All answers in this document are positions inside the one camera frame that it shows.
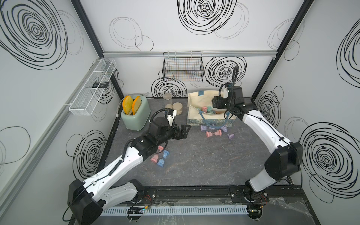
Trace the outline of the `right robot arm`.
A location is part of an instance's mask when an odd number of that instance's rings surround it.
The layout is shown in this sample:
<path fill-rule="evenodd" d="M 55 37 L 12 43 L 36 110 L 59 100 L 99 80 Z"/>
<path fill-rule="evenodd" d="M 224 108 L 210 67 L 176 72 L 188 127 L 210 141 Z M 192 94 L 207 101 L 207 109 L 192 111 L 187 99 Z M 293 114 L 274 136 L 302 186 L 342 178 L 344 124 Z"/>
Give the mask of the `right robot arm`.
<path fill-rule="evenodd" d="M 245 183 L 243 194 L 249 202 L 256 201 L 268 187 L 301 170 L 303 146 L 278 132 L 253 100 L 243 96 L 240 86 L 229 82 L 221 85 L 211 102 L 214 108 L 224 109 L 248 125 L 270 152 L 264 169 Z"/>

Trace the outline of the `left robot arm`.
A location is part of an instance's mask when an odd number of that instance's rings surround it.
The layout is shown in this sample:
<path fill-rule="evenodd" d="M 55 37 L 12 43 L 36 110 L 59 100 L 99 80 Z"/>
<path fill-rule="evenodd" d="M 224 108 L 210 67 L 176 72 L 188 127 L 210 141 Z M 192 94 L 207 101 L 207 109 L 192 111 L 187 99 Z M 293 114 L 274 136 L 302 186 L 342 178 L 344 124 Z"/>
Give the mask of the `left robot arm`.
<path fill-rule="evenodd" d="M 72 221 L 79 225 L 90 225 L 105 209 L 123 202 L 137 203 L 142 200 L 143 186 L 137 180 L 119 187 L 113 185 L 154 155 L 161 144 L 167 144 L 172 139 L 187 138 L 191 126 L 178 126 L 175 123 L 176 113 L 176 110 L 169 108 L 156 111 L 149 120 L 148 129 L 139 137 L 128 140 L 123 153 L 116 160 L 84 181 L 76 179 L 70 183 L 67 205 L 72 213 Z"/>

